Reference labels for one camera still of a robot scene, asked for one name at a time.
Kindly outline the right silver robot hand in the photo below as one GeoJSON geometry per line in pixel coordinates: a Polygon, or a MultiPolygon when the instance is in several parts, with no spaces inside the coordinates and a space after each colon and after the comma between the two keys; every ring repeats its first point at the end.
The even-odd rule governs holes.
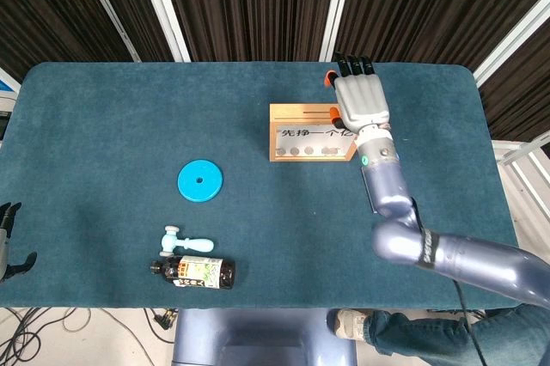
{"type": "Polygon", "coordinates": [[[334,53],[339,73],[330,70],[325,85],[335,91],[338,108],[329,109],[336,129],[358,133],[367,125],[389,128],[390,114],[382,82],[369,57],[334,53]]]}

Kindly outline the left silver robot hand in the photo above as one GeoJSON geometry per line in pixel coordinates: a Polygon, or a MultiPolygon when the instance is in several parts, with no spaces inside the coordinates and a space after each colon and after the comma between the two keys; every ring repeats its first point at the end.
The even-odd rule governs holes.
{"type": "Polygon", "coordinates": [[[30,271],[37,259],[37,253],[31,252],[23,264],[10,265],[8,263],[9,241],[14,228],[15,215],[20,208],[21,202],[1,205],[1,282],[30,271]]]}

